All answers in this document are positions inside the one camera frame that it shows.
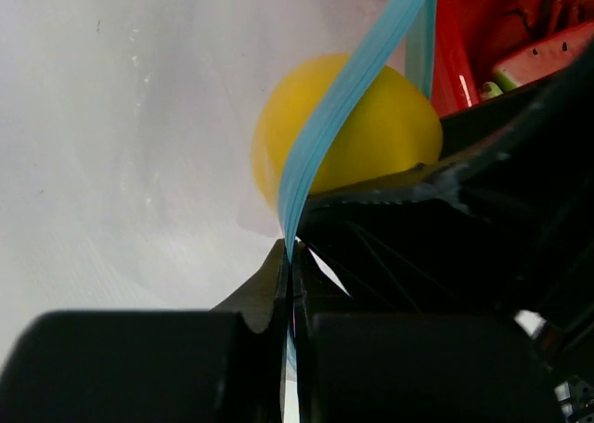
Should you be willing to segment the clear zip top bag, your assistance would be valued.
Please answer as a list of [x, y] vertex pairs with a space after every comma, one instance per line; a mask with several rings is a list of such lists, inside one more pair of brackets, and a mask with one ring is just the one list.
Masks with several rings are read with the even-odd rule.
[[208, 309], [280, 236], [429, 0], [1, 0], [1, 354], [67, 309]]

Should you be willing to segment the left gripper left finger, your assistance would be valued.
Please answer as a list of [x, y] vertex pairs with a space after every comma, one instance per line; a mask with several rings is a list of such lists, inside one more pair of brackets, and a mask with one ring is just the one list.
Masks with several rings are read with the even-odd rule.
[[5, 422], [279, 422], [289, 264], [260, 269], [204, 310], [52, 311], [1, 373]]

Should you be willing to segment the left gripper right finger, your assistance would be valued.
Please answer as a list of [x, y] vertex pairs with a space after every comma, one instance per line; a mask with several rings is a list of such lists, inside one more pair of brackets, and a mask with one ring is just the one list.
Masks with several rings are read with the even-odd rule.
[[515, 321], [370, 310], [303, 244], [291, 274], [303, 422], [561, 420], [553, 383]]

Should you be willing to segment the yellow toy lemon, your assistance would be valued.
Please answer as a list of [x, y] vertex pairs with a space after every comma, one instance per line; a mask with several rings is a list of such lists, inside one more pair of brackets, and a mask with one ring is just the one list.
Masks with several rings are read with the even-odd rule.
[[[346, 64], [344, 53], [310, 58], [287, 73], [267, 99], [252, 140], [252, 177], [275, 209], [284, 163], [316, 105]], [[444, 141], [429, 99], [386, 66], [360, 99], [317, 170], [319, 194], [439, 160]]]

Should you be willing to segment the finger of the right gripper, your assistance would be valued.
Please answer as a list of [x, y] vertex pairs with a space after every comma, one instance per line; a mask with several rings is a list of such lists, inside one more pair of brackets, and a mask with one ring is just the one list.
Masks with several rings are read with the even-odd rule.
[[297, 235], [357, 298], [420, 313], [524, 307], [524, 176], [437, 163], [315, 195]]

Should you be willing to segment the toy watermelon slice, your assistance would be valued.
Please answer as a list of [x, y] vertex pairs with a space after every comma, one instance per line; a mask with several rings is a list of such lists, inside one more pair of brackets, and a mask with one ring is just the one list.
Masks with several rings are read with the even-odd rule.
[[564, 29], [498, 61], [479, 89], [482, 101], [536, 82], [569, 66], [593, 39], [593, 21]]

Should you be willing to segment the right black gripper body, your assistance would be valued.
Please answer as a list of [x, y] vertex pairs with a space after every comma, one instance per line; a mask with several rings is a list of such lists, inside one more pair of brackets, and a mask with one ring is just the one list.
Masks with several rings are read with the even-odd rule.
[[491, 127], [435, 176], [435, 275], [475, 318], [437, 333], [435, 418], [559, 422], [554, 387], [593, 380], [592, 49], [469, 120]]

